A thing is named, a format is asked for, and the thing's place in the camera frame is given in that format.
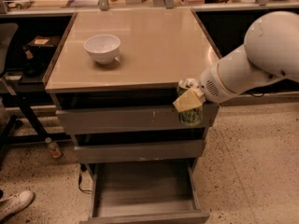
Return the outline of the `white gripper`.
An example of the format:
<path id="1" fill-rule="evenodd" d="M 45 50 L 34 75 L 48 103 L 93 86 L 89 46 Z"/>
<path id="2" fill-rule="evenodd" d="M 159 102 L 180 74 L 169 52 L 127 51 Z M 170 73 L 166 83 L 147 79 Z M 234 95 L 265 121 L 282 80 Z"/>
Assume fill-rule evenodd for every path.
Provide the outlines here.
<path id="1" fill-rule="evenodd" d="M 221 79 L 221 67 L 224 60 L 221 59 L 205 69 L 200 76 L 202 89 L 190 88 L 183 92 L 173 103 L 177 112 L 181 113 L 201 107 L 206 99 L 216 104 L 228 101 L 233 93 L 225 86 Z"/>

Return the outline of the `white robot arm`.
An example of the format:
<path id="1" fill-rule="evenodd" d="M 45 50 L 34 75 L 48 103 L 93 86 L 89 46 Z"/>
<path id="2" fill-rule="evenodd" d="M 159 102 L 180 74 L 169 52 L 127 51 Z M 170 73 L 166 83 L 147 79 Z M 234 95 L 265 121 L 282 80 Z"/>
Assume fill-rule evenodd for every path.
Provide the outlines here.
<path id="1" fill-rule="evenodd" d="M 243 44 L 208 67 L 174 107 L 184 112 L 205 101 L 221 104 L 284 79 L 299 82 L 299 15 L 275 11 L 256 20 Z"/>

